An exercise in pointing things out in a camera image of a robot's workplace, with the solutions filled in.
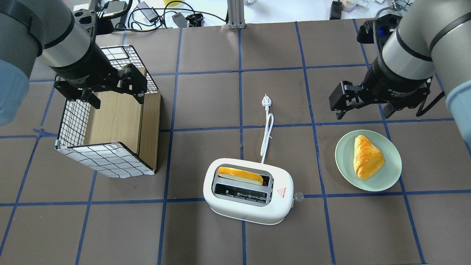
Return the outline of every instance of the golden brown pastry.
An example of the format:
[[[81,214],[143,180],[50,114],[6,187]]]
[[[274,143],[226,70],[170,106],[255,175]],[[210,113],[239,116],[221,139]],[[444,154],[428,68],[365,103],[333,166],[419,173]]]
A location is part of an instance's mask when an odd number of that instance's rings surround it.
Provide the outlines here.
[[[355,138],[353,169],[357,177],[366,180],[374,175],[384,164],[384,156],[364,135]]]

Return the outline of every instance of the yellow object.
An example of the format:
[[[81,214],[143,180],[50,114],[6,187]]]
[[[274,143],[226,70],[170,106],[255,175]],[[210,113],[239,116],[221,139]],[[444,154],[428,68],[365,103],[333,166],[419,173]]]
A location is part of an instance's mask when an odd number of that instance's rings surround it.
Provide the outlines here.
[[[173,1],[173,0],[163,0],[163,4],[164,4],[164,5],[167,5],[168,3],[172,2],[172,1]],[[174,7],[174,6],[178,5],[178,4],[179,4],[179,2],[171,3],[171,4],[169,5],[169,7]]]
[[[218,175],[221,178],[252,183],[256,185],[263,185],[263,178],[259,174],[248,172],[245,170],[235,169],[231,167],[220,167]]]
[[[357,177],[366,180],[380,170],[384,165],[384,156],[373,143],[364,135],[355,138],[353,168]]]

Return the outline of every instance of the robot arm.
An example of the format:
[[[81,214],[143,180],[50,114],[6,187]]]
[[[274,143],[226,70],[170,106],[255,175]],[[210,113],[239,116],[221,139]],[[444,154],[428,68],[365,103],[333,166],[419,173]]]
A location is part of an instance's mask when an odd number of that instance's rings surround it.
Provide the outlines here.
[[[471,1],[416,0],[404,18],[386,15],[370,26],[378,58],[359,86],[343,81],[329,97],[337,118],[373,103],[387,103],[386,117],[415,108],[437,72],[447,108],[471,143]]]
[[[38,56],[57,73],[55,88],[68,100],[100,108],[93,92],[115,91],[144,102],[146,78],[132,64],[115,69],[95,44],[95,10],[72,13],[62,0],[0,1],[0,25],[0,125],[15,117]]]

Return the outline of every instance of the plate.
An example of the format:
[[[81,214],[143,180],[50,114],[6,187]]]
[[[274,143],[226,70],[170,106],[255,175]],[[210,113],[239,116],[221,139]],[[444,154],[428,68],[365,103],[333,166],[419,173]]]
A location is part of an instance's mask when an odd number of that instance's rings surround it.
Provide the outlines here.
[[[366,136],[384,155],[384,165],[367,180],[360,180],[353,168],[355,138]],[[369,130],[356,130],[340,138],[335,147],[335,163],[342,176],[353,186],[367,191],[382,191],[392,187],[401,176],[402,160],[388,138]]]

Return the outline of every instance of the wire mesh basket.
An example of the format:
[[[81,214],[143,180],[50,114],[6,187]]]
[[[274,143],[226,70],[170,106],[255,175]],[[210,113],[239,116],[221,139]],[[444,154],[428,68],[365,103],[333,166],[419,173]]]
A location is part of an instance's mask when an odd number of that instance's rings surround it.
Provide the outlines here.
[[[101,50],[108,57],[111,65],[117,69],[129,63],[136,67],[145,67],[131,45],[103,47]],[[147,93],[160,93],[149,73],[146,73],[146,79]],[[91,105],[87,102],[66,100],[57,134],[56,149],[69,158],[109,177],[154,175],[155,168],[150,167],[119,141],[84,145],[90,108]]]

